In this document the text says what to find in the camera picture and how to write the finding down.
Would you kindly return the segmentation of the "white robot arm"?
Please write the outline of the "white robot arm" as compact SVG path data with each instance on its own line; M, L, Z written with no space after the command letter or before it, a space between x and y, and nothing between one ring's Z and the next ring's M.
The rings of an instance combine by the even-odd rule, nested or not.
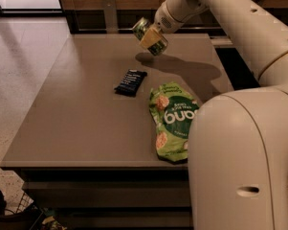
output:
M204 103L188 138L194 230L288 230L288 27L252 0L166 0L157 31L210 10L258 81Z

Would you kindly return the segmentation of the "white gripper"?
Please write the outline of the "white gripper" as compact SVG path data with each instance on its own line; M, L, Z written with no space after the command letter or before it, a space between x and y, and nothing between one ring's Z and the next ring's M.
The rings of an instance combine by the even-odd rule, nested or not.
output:
M163 34L173 34L185 24L183 16L181 3L164 2L155 13L154 24ZM151 26L143 30L140 45L144 49L148 49L161 40L162 35L157 27Z

